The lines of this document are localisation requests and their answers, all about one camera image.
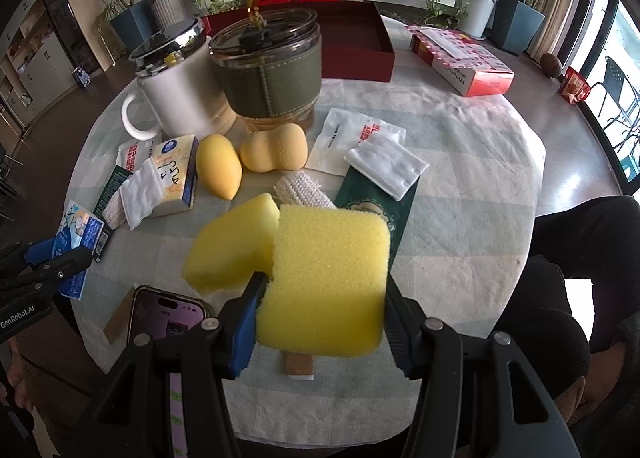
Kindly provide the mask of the white gauze roll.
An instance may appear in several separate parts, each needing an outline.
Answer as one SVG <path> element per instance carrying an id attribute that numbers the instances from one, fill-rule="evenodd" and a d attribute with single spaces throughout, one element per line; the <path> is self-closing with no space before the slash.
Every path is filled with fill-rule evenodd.
<path id="1" fill-rule="evenodd" d="M 273 187 L 282 204 L 335 209 L 334 203 L 321 190 L 318 181 L 303 171 L 287 173 Z"/>

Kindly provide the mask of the yellow teardrop makeup sponge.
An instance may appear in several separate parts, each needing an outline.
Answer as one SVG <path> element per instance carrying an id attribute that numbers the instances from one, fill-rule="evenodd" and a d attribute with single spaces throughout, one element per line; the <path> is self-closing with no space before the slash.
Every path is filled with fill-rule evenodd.
<path id="1" fill-rule="evenodd" d="M 242 164 L 231 141 L 224 135 L 203 138 L 196 152 L 198 178 L 215 197 L 231 201 L 242 181 Z"/>

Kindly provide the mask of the white cotton pad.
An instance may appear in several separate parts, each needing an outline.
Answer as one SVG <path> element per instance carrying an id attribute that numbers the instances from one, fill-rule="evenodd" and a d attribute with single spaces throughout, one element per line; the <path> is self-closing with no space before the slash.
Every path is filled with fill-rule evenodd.
<path id="1" fill-rule="evenodd" d="M 146 159 L 119 188 L 130 230 L 136 229 L 163 202 L 165 188 L 152 158 Z"/>
<path id="2" fill-rule="evenodd" d="M 399 202 L 430 163 L 381 133 L 373 133 L 346 152 L 344 160 Z"/>

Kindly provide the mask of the blue wet wipe packet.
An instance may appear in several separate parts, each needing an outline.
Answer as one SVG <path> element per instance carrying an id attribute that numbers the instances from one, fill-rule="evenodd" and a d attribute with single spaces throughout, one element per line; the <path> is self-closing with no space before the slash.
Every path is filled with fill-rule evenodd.
<path id="1" fill-rule="evenodd" d="M 78 247 L 94 254 L 102 236 L 105 223 L 74 200 L 68 201 L 58 231 L 54 237 L 52 257 L 56 259 Z M 73 277 L 64 278 L 58 291 L 69 299 L 80 300 L 84 292 L 87 270 Z"/>

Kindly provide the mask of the white ceramic mug chrome lid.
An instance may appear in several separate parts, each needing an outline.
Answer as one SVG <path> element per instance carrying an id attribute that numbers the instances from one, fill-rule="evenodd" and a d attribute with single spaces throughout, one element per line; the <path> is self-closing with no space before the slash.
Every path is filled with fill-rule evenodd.
<path id="1" fill-rule="evenodd" d="M 149 140 L 159 133 L 174 138 L 227 134 L 236 121 L 224 91 L 219 86 L 209 37 L 201 19 L 190 18 L 153 34 L 129 56 L 136 85 L 120 107 L 122 125 L 137 140 Z M 138 129 L 128 108 L 134 100 L 149 103 L 156 125 Z"/>

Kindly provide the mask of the orange gourd makeup sponge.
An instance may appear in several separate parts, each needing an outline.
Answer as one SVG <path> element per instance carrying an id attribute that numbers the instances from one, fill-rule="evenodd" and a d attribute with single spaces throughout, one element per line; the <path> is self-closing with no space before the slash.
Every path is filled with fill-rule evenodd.
<path id="1" fill-rule="evenodd" d="M 283 124 L 248 136 L 240 148 L 243 165 L 254 173 L 297 171 L 308 159 L 305 131 L 297 124 Z"/>

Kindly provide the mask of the amber glass cup green sleeve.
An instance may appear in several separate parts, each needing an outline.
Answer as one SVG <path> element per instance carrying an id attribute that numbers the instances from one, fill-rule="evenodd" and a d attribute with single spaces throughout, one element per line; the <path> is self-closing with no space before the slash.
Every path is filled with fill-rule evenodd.
<path id="1" fill-rule="evenodd" d="M 322 37 L 308 8 L 271 9 L 218 32 L 209 54 L 231 109 L 249 132 L 314 125 L 322 82 Z"/>

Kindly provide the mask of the dark green sachet left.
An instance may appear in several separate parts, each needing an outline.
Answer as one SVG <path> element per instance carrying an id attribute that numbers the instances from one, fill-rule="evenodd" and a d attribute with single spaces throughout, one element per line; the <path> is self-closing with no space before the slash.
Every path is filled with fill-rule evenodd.
<path id="1" fill-rule="evenodd" d="M 111 200 L 111 197 L 114 195 L 114 193 L 131 175 L 132 173 L 127 171 L 123 167 L 120 167 L 119 165 L 114 166 L 110 177 L 107 178 L 107 182 L 99 195 L 98 202 L 93 209 L 93 214 L 96 215 L 96 217 L 101 221 L 104 220 L 104 210 L 108 204 L 108 201 Z"/>

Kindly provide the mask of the large yellow sponge block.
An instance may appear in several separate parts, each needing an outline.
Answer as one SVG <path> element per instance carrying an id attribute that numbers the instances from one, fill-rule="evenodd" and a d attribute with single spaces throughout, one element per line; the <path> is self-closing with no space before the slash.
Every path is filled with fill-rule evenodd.
<path id="1" fill-rule="evenodd" d="M 381 344 L 390 231 L 370 212 L 285 205 L 257 341 L 285 352 L 367 355 Z"/>

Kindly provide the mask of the red shallow tray box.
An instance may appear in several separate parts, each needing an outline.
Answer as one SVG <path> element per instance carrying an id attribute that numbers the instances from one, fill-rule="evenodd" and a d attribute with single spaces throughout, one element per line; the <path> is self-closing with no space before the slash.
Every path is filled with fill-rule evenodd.
<path id="1" fill-rule="evenodd" d="M 317 66 L 310 69 L 307 58 L 281 66 L 277 75 L 280 84 L 305 86 L 324 78 L 390 81 L 395 53 L 375 4 L 344 0 L 263 0 L 260 3 L 262 12 L 302 8 L 317 14 L 321 34 Z"/>

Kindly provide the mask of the white sachet red print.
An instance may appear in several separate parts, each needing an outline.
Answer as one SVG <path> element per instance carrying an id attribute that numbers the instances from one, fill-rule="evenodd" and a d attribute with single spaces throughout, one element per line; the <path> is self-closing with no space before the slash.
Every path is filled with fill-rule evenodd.
<path id="1" fill-rule="evenodd" d="M 402 144 L 406 139 L 403 127 L 369 115 L 332 108 L 308 155 L 306 169 L 334 176 L 345 176 L 349 165 L 345 155 L 372 134 L 381 135 Z"/>
<path id="2" fill-rule="evenodd" d="M 159 142 L 160 135 L 148 140 L 128 140 L 118 147 L 115 164 L 134 173 L 148 158 L 152 157 L 154 148 Z"/>

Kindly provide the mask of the tissue pack yellow white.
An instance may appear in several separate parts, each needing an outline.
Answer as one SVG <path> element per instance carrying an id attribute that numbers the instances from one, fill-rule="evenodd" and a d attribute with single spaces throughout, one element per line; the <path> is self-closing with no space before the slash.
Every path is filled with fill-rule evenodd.
<path id="1" fill-rule="evenodd" d="M 198 138 L 183 135 L 163 141 L 154 148 L 152 158 L 164 187 L 164 197 L 154 207 L 153 217 L 191 210 L 198 175 L 195 158 Z"/>

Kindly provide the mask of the smartphone purple screen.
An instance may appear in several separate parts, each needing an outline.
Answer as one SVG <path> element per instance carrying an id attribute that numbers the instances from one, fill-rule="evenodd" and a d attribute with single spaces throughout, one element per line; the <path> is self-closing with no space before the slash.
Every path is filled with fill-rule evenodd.
<path id="1" fill-rule="evenodd" d="M 196 297 L 140 285 L 132 297 L 127 342 L 142 333 L 152 340 L 175 337 L 212 316 L 212 309 Z"/>

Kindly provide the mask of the yellow notched sponge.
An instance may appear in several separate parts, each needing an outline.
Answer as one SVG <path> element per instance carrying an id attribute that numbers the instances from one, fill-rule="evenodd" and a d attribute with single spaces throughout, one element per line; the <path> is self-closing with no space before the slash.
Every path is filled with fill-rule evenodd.
<path id="1" fill-rule="evenodd" d="M 280 210 L 268 192 L 217 217 L 196 236 L 182 277 L 201 295 L 244 288 L 255 273 L 272 275 Z"/>

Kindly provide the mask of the white sachet left red print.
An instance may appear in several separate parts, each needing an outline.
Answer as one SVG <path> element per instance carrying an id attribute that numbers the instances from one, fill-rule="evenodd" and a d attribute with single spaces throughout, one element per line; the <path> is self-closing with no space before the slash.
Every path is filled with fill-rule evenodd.
<path id="1" fill-rule="evenodd" d="M 148 158 L 152 157 L 154 148 L 159 142 L 160 135 L 148 140 L 128 140 L 118 147 L 115 164 L 134 173 Z"/>

